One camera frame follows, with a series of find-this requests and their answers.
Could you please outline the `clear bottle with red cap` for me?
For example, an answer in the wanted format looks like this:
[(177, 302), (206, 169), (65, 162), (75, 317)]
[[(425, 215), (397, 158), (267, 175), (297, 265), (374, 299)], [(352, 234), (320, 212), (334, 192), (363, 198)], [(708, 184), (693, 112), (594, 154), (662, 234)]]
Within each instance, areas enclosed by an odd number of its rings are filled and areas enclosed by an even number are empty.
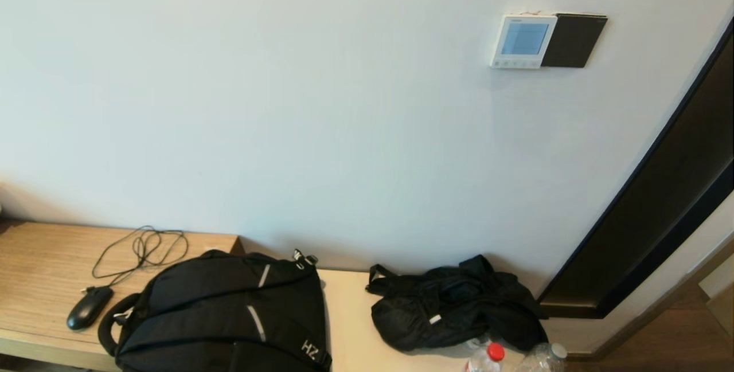
[(502, 372), (505, 348), (499, 343), (488, 343), (474, 351), (462, 372)]

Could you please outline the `clear bottle with grey cap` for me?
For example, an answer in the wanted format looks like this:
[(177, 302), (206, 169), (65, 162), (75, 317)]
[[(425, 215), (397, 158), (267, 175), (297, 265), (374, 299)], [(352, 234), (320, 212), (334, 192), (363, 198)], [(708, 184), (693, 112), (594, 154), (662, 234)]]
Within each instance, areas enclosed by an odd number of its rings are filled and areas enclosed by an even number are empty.
[(567, 350), (560, 343), (541, 343), (536, 345), (514, 372), (567, 372)]

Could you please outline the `white wall thermostat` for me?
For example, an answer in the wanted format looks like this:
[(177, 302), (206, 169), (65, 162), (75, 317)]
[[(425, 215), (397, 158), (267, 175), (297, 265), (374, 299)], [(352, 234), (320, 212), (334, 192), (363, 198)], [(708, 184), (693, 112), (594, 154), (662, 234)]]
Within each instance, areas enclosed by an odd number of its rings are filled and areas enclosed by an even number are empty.
[(490, 58), (493, 69), (540, 69), (556, 15), (505, 14)]

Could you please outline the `black backpack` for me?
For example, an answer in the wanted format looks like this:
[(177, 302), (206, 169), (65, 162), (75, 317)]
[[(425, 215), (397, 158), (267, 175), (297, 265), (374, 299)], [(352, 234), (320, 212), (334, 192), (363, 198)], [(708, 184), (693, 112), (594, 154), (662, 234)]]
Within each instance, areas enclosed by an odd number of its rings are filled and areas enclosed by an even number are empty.
[(97, 337), (122, 372), (331, 372), (318, 262), (205, 252), (119, 301)]

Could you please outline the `crumpled black fabric bag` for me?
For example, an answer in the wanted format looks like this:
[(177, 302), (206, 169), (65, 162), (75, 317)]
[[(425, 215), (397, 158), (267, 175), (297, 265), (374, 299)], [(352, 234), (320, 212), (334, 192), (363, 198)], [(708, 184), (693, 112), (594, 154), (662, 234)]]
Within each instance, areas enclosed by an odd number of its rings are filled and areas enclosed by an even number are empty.
[(409, 352), (498, 337), (520, 351), (548, 342), (547, 315), (516, 275), (496, 271), (477, 255), (456, 267), (397, 275), (373, 265), (365, 290), (380, 298), (370, 309), (380, 337)]

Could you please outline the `dark brown door frame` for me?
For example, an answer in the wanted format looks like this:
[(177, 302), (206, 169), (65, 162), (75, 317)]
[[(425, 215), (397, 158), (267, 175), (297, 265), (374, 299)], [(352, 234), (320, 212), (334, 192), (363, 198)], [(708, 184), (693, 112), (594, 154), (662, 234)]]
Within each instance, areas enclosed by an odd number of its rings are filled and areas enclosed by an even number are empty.
[(540, 294), (553, 318), (605, 318), (734, 191), (734, 17), (644, 158)]

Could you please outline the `dark brown wall switch plate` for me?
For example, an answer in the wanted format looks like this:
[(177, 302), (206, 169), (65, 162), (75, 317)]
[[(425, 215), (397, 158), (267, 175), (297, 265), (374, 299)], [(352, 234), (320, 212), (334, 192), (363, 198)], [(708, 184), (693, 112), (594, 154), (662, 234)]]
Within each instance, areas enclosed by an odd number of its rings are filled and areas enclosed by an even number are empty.
[(558, 13), (541, 67), (584, 68), (608, 22), (606, 15)]

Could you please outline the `black computer mouse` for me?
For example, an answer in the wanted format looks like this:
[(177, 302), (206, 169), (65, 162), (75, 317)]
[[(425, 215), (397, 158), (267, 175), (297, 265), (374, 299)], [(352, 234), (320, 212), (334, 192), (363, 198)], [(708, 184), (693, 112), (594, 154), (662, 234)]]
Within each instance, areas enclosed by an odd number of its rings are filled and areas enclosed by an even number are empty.
[(83, 296), (66, 319), (69, 330), (77, 331), (91, 327), (114, 295), (110, 286), (87, 287), (82, 293)]

